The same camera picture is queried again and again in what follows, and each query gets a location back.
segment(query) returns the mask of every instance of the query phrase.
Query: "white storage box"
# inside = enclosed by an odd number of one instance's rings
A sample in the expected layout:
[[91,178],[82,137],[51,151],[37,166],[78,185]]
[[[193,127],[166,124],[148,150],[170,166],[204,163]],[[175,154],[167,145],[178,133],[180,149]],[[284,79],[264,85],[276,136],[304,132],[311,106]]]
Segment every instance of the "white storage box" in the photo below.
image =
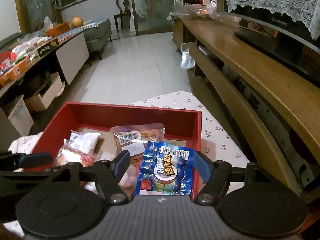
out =
[[23,95],[5,105],[3,111],[21,136],[29,135],[34,121],[23,101]]
[[53,99],[59,94],[62,89],[62,82],[59,76],[59,73],[53,73],[50,75],[52,79],[52,84],[49,89],[44,93],[43,96],[37,94],[31,98],[24,100],[27,108],[30,111],[43,111],[46,110]]

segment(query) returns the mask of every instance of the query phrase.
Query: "chair backrest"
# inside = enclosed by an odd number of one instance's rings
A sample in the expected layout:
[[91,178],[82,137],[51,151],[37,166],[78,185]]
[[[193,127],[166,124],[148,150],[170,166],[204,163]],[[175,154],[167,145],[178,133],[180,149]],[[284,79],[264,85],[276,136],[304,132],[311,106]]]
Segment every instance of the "chair backrest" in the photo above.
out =
[[[116,0],[116,4],[120,10],[120,14],[122,14],[122,9],[119,5],[119,0]],[[123,1],[123,5],[124,5],[124,13],[130,13],[130,10],[129,10],[129,0],[124,0]]]

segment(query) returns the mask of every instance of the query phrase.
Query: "table surface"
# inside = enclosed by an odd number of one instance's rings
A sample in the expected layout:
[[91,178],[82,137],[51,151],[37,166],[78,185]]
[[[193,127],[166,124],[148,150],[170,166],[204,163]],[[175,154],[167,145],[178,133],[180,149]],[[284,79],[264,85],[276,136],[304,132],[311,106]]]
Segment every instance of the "table surface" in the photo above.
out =
[[199,41],[281,114],[320,163],[320,89],[238,39],[229,25],[181,20]]
[[49,53],[47,53],[46,55],[44,55],[43,57],[39,57],[37,58],[34,62],[31,63],[31,67],[29,67],[25,72],[23,72],[18,78],[16,78],[15,80],[11,81],[10,83],[6,84],[4,87],[2,87],[0,89],[0,98],[19,80],[21,80],[24,75],[33,67],[35,66],[37,63],[39,63],[42,59],[44,59],[46,56],[48,56],[49,54],[51,54],[52,52],[56,51],[58,48],[60,48],[61,46],[63,46],[64,44],[66,44],[68,41],[71,41],[74,37],[76,37],[77,35],[79,35],[81,32],[75,34],[74,36],[72,36],[71,38],[63,41],[62,43],[60,43],[58,46],[54,47]]

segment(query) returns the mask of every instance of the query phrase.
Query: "barcode label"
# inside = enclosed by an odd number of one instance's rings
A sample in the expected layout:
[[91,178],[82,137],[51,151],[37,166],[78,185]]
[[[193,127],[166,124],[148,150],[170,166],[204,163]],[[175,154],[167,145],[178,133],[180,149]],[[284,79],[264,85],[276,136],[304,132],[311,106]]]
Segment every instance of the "barcode label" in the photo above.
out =
[[175,150],[167,146],[161,146],[160,153],[179,156],[181,158],[184,158],[185,160],[188,160],[189,158],[189,151]]
[[123,145],[127,142],[132,142],[134,140],[141,139],[141,134],[139,132],[131,132],[125,134],[118,134],[120,145]]

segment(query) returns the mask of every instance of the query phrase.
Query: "gray sofa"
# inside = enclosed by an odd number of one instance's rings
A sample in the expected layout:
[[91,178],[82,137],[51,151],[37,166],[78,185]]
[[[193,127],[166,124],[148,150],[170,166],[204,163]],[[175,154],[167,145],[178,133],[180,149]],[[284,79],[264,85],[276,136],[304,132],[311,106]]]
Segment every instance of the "gray sofa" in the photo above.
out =
[[111,40],[111,23],[107,19],[105,22],[101,23],[98,28],[91,28],[84,31],[84,38],[87,43],[88,51],[97,51],[99,59],[102,60],[100,50],[107,42],[108,39]]
[[14,44],[18,38],[22,38],[23,36],[23,33],[14,33],[0,41],[0,53],[8,51],[9,47]]

